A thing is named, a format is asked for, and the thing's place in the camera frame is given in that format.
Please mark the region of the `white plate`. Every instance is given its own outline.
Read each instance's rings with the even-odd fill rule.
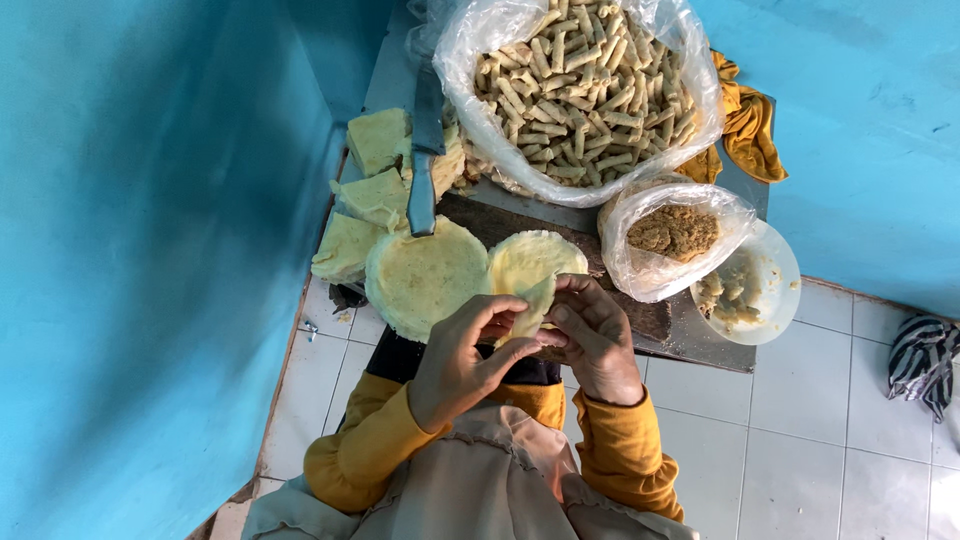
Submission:
[[[793,250],[776,229],[765,222],[756,220],[754,231],[736,248],[727,260],[720,263],[717,270],[728,265],[739,265],[749,261],[759,279],[760,296],[753,305],[760,310],[761,322],[737,323],[727,332],[726,324],[715,317],[704,320],[717,333],[733,343],[741,345],[762,345],[780,335],[793,321],[793,315],[800,304],[800,267]],[[790,288],[795,282],[796,288]],[[699,302],[696,283],[690,286],[693,301]]]

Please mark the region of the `mashed filling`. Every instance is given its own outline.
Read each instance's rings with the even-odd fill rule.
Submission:
[[[687,263],[704,254],[720,236],[716,216],[693,207],[664,205],[627,231],[631,246]]]
[[[715,317],[724,323],[727,333],[739,323],[762,323],[760,310],[752,306],[760,297],[756,281],[746,262],[714,270],[697,282],[697,308],[707,319]]]

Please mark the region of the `beige hijab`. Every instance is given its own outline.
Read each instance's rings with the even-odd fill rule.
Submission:
[[[698,540],[692,528],[637,512],[590,488],[566,436],[509,405],[482,402],[394,472],[363,516],[315,499],[303,477],[251,507],[243,540]]]

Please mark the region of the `knife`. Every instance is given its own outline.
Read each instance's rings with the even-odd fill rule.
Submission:
[[[417,75],[417,97],[414,101],[413,151],[414,180],[407,202],[407,220],[414,237],[429,236],[437,224],[437,194],[433,189],[430,166],[436,156],[446,154],[444,126],[441,122],[444,93],[440,79],[429,63]]]

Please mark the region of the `floor tile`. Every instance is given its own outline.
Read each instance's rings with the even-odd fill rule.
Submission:
[[[347,341],[297,331],[283,385],[263,444],[260,476],[291,479],[303,472],[303,453],[324,432],[324,421]]]
[[[306,302],[303,303],[303,313],[300,314],[297,328],[309,331],[310,329],[306,326],[309,322],[318,329],[319,333],[347,339],[350,336],[350,327],[353,325],[356,309],[349,308],[334,313],[337,307],[330,300],[329,288],[329,283],[316,276],[310,277],[310,286],[306,289]]]
[[[634,355],[636,368],[640,370],[640,380],[646,380],[647,374],[647,356]],[[577,378],[573,377],[573,369],[567,365],[560,366],[560,377],[564,380],[564,386],[567,388],[580,388]]]
[[[960,469],[960,373],[955,367],[953,374],[953,405],[947,407],[943,424],[933,425],[933,464]]]
[[[277,489],[280,489],[280,487],[282,486],[283,486],[283,480],[257,477],[253,481],[253,498],[259,499],[264,495],[275,492]]]
[[[850,340],[795,322],[757,347],[750,425],[843,446]]]
[[[564,381],[564,386],[567,388],[579,388],[580,383],[577,382],[577,378],[573,377],[573,368],[568,365],[561,364],[560,366],[560,378]]]
[[[840,540],[924,540],[930,466],[847,449]]]
[[[577,406],[573,404],[573,395],[577,393],[574,388],[564,388],[566,393],[566,415],[564,417],[564,435],[570,441],[570,450],[573,451],[573,459],[577,462],[577,468],[580,468],[580,454],[573,445],[584,442],[584,433],[580,431],[577,424]]]
[[[210,540],[240,540],[243,525],[247,521],[247,512],[253,500],[242,503],[224,503],[217,510],[217,517],[213,520],[213,530]]]
[[[640,380],[643,380],[644,383],[646,383],[647,368],[650,367],[650,357],[644,355],[634,355],[634,361],[636,362],[636,369],[640,370]]]
[[[330,400],[330,409],[326,414],[326,423],[324,424],[324,435],[336,433],[340,427],[340,421],[347,412],[347,400],[350,393],[356,388],[363,370],[367,368],[375,346],[358,341],[350,341],[347,344],[347,353],[344,355],[344,364],[340,368],[340,377],[337,378],[337,386],[333,391],[333,399]]]
[[[960,538],[960,471],[933,466],[928,540]]]
[[[387,323],[383,322],[383,318],[376,312],[376,308],[367,304],[357,308],[356,318],[353,319],[353,329],[350,331],[350,341],[376,345],[380,342],[380,336],[386,329]]]
[[[795,321],[851,333],[853,293],[804,280]]]
[[[855,337],[847,446],[930,462],[933,414],[919,401],[887,399],[890,347]]]
[[[735,540],[747,428],[659,407],[657,418],[663,452],[680,466],[684,523],[703,540]]]
[[[843,452],[750,428],[739,540],[836,539]]]
[[[752,375],[725,369],[650,358],[647,388],[654,405],[747,425]]]
[[[913,313],[859,294],[853,297],[853,335],[893,345],[897,329]]]

